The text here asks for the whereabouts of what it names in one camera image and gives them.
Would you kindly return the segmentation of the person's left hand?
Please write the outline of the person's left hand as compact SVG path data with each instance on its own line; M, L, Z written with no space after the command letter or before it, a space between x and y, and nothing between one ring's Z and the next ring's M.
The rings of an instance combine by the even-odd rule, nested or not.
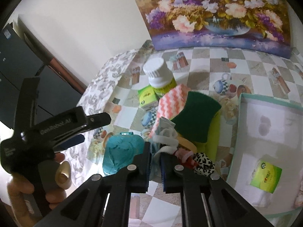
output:
M7 184L7 191L15 217L17 219L30 217L23 194L32 194L34 192L33 184L31 184L24 176L14 174L10 182ZM66 192L61 188L50 190L45 194L45 199L52 210L65 198Z

